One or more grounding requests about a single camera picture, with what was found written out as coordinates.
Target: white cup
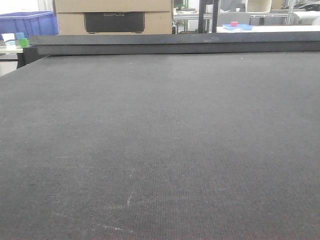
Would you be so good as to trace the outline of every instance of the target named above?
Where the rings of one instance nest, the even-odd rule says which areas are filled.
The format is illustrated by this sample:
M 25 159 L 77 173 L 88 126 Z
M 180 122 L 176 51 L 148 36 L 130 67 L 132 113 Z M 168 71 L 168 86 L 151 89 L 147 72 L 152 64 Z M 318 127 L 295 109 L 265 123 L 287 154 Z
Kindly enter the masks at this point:
M 8 50 L 14 50 L 17 48 L 14 33 L 3 33 L 2 38 Z

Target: scratch mark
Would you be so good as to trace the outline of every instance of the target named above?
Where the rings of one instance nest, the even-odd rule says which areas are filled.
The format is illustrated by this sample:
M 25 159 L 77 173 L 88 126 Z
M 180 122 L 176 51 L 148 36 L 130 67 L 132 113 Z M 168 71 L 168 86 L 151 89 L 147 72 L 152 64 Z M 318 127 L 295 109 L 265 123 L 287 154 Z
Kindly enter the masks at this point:
M 76 220 L 74 217 L 71 217 L 71 216 L 66 216 L 66 215 L 62 215 L 62 214 L 59 214 L 59 213 L 56 213 L 54 212 L 53 213 L 54 215 L 57 215 L 57 216 L 61 216 L 61 217 L 64 217 L 64 218 L 67 218 L 67 219 L 72 219 L 72 220 Z
M 126 204 L 127 204 L 128 206 L 129 206 L 130 203 L 131 203 L 131 198 L 132 198 L 132 195 L 130 195 L 129 198 L 128 198 L 128 201 L 126 201 Z
M 104 206 L 103 209 L 106 210 L 116 210 L 116 209 L 124 209 L 126 206 L 124 205 L 109 205 L 109 206 Z
M 111 229 L 111 230 L 114 230 L 114 231 L 120 231 L 120 232 L 125 232 L 125 233 L 133 233 L 134 231 L 131 231 L 131 230 L 123 230 L 122 228 L 119 228 L 119 227 L 114 227 L 114 226 L 108 226 L 108 225 L 105 225 L 104 226 L 105 229 Z
M 72 159 L 78 158 L 79 156 L 57 156 L 56 159 Z
M 10 116 L 11 116 L 11 115 L 7 116 L 7 117 L 1 122 L 1 124 L 4 124 L 5 121 L 7 121 L 7 119 L 8 119 Z
M 132 177 L 132 175 L 134 174 L 135 169 L 132 169 L 132 172 L 130 173 L 130 178 Z

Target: dark gray felt surface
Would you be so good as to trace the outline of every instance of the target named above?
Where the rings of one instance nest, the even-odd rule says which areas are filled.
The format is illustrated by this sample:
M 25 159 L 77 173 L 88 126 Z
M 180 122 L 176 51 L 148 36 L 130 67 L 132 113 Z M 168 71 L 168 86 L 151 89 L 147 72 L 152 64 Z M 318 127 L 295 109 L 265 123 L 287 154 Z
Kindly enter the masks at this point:
M 69 56 L 0 77 L 0 239 L 319 240 L 319 63 Z

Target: blue cup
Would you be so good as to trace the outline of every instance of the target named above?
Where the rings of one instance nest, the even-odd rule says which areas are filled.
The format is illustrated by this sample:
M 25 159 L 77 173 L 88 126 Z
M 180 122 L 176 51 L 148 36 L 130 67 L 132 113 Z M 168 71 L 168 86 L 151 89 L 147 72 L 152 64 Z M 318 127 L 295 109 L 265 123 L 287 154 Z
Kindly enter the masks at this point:
M 25 39 L 25 33 L 24 32 L 17 32 L 16 33 L 16 39 L 21 40 L 21 39 Z

